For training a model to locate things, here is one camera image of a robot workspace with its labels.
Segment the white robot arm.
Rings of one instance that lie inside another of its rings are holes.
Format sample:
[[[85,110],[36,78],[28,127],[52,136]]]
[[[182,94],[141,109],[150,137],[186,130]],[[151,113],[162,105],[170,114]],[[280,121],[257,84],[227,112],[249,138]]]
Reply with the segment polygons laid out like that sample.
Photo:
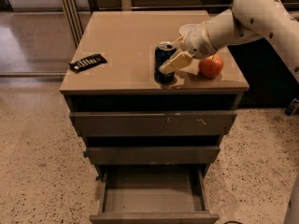
[[[171,71],[233,46],[233,54],[264,109],[245,110],[206,182],[223,222],[299,224],[298,119],[287,116],[298,96],[299,21],[280,0],[233,0],[230,8],[176,41]]]

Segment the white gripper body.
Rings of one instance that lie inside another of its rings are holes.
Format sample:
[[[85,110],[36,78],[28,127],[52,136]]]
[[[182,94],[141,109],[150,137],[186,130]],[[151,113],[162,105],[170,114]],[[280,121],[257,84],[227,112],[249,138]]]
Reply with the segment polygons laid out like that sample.
[[[188,32],[183,40],[184,47],[196,59],[203,60],[214,55],[218,49],[210,41],[206,21],[197,24],[197,27]]]

